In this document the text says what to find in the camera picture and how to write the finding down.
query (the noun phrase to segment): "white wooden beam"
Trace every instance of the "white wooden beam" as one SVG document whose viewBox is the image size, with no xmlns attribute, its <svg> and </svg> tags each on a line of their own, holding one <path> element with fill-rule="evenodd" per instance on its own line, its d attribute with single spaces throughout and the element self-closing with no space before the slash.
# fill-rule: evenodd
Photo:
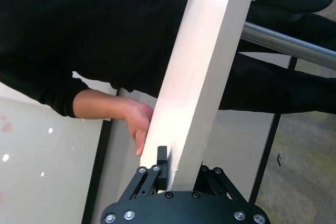
<svg viewBox="0 0 336 224">
<path fill-rule="evenodd" d="M 167 145 L 171 190 L 192 190 L 250 0 L 188 0 L 141 165 Z"/>
</svg>

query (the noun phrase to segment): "bolt head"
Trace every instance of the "bolt head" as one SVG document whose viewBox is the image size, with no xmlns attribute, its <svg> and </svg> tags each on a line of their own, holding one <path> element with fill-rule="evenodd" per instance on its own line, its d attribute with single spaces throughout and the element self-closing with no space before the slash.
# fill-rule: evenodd
<svg viewBox="0 0 336 224">
<path fill-rule="evenodd" d="M 236 211 L 234 212 L 233 215 L 236 218 L 236 220 L 245 220 L 245 214 L 243 212 Z"/>
<path fill-rule="evenodd" d="M 262 215 L 254 215 L 253 219 L 258 224 L 265 224 L 266 223 L 266 218 Z"/>
<path fill-rule="evenodd" d="M 132 210 L 128 210 L 128 211 L 126 211 L 126 212 L 124 213 L 124 218 L 125 218 L 126 220 L 131 220 L 131 219 L 134 218 L 134 216 L 135 216 L 135 212 L 132 211 Z"/>
<path fill-rule="evenodd" d="M 168 192 L 165 193 L 165 196 L 166 196 L 167 199 L 171 199 L 171 198 L 174 197 L 174 194 L 172 192 L 168 191 Z"/>
<path fill-rule="evenodd" d="M 215 168 L 214 171 L 215 171 L 215 173 L 217 173 L 217 174 L 222 173 L 222 169 L 220 169 L 220 168 Z"/>
<path fill-rule="evenodd" d="M 146 172 L 146 168 L 141 167 L 138 169 L 139 173 L 145 173 Z"/>
<path fill-rule="evenodd" d="M 201 195 L 196 191 L 193 192 L 191 195 L 193 196 L 194 199 L 199 199 L 201 197 Z"/>
<path fill-rule="evenodd" d="M 105 222 L 106 223 L 112 223 L 114 222 L 116 219 L 115 219 L 115 215 L 114 214 L 109 214 L 105 217 Z"/>
</svg>

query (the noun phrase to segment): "black sweater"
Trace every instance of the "black sweater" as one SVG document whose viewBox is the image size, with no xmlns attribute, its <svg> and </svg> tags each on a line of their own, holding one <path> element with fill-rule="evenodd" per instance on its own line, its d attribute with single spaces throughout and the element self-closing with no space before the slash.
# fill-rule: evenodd
<svg viewBox="0 0 336 224">
<path fill-rule="evenodd" d="M 0 0 L 0 82 L 75 117 L 85 78 L 146 92 L 186 0 Z"/>
</svg>

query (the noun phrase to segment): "white wall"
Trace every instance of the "white wall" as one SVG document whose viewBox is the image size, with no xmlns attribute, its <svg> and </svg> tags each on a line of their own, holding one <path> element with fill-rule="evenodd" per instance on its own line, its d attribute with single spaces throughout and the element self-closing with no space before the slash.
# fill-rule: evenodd
<svg viewBox="0 0 336 224">
<path fill-rule="evenodd" d="M 276 54 L 248 55 L 283 67 L 290 59 Z M 155 99 L 143 93 L 123 91 L 121 95 L 155 105 Z M 265 113 L 219 111 L 213 126 L 204 164 L 223 168 L 246 199 L 251 193 L 273 117 Z M 114 124 L 110 142 L 92 224 L 98 224 L 105 207 L 119 199 L 139 166 L 125 123 Z"/>
<path fill-rule="evenodd" d="M 81 223 L 101 126 L 62 117 L 0 84 L 0 223 Z"/>
</svg>

